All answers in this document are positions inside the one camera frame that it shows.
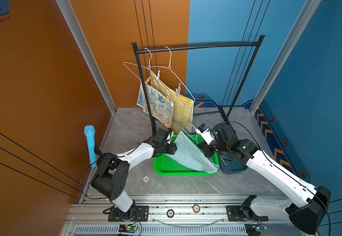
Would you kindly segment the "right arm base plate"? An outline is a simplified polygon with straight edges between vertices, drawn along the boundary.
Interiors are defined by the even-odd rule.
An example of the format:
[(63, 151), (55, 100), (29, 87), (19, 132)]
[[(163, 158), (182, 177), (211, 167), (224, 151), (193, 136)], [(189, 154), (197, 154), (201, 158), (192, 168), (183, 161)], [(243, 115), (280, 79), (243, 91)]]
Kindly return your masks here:
[(249, 207), (241, 207), (241, 206), (226, 206), (227, 217), (229, 222), (260, 222), (260, 221), (269, 221), (267, 216), (257, 216), (255, 215)]

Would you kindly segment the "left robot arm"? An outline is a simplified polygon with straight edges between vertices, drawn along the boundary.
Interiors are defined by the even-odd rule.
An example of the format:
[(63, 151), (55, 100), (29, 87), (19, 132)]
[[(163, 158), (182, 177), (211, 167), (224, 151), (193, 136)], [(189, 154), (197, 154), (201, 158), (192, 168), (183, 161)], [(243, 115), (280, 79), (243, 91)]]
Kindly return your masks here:
[(161, 156), (175, 154), (177, 147), (171, 142), (172, 128), (160, 128), (155, 135), (140, 143), (136, 148), (122, 154), (104, 153), (98, 149), (97, 171), (91, 180), (91, 186), (113, 203), (126, 220), (136, 213), (135, 201), (124, 190), (128, 173), (141, 162)]

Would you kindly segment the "yellow striped towel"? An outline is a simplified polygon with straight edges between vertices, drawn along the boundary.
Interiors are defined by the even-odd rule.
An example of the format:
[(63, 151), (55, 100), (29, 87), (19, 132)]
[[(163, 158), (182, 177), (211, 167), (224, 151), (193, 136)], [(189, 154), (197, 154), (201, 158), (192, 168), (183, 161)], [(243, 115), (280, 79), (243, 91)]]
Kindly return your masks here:
[(152, 87), (157, 89), (165, 96), (169, 96), (173, 102), (173, 116), (171, 121), (171, 128), (175, 134), (178, 134), (182, 129), (187, 132), (191, 132), (193, 123), (193, 108), (194, 101), (179, 95), (176, 97), (175, 91), (169, 88), (160, 79), (157, 79), (157, 75), (154, 72), (150, 72), (150, 81)]

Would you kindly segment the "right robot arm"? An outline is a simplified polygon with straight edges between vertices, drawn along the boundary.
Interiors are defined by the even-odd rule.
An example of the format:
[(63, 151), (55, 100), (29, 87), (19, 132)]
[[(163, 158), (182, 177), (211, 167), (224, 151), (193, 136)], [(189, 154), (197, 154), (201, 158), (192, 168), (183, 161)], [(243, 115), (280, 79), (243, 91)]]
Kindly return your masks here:
[(255, 140), (238, 139), (229, 123), (217, 124), (213, 129), (202, 124), (196, 132), (204, 139), (198, 147), (206, 157), (227, 154), (231, 160), (261, 174), (287, 196), (285, 200), (274, 200), (250, 195), (241, 205), (245, 220), (273, 217), (291, 222), (306, 234), (317, 233), (328, 213), (331, 192), (326, 187), (315, 187), (297, 177), (267, 155)]

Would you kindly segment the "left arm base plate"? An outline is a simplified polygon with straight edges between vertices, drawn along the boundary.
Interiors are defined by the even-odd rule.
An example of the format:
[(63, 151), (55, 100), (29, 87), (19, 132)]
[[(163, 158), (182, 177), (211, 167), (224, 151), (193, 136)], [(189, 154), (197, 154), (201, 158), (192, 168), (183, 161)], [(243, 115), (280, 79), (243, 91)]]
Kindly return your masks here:
[(123, 212), (116, 206), (110, 208), (109, 222), (134, 222), (139, 220), (140, 222), (146, 222), (149, 216), (149, 206), (134, 206), (127, 212)]

